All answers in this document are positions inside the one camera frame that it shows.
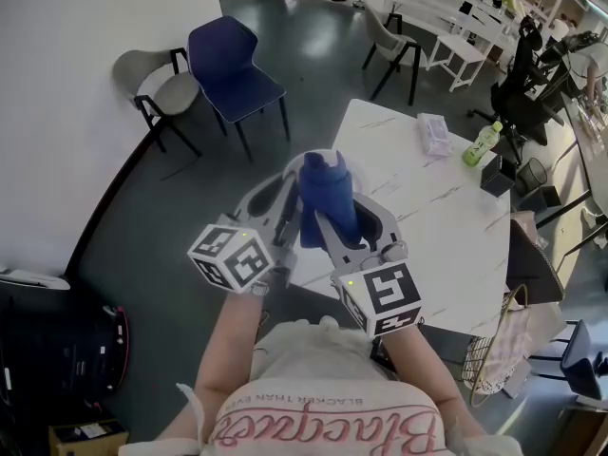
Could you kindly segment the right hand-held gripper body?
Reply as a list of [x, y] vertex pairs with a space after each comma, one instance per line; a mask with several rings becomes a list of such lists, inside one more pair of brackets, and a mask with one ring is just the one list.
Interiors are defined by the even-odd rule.
[[420, 322], [422, 298], [407, 258], [407, 245], [398, 240], [357, 264], [332, 273], [332, 285], [340, 300], [369, 338]]

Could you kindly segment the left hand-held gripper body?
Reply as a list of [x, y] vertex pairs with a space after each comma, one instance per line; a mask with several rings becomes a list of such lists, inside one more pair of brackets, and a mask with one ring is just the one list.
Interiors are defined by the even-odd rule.
[[291, 282], [296, 254], [295, 242], [292, 248], [273, 245], [278, 220], [241, 223], [221, 215], [202, 230], [187, 255], [204, 279], [222, 290], [266, 295], [283, 289]]

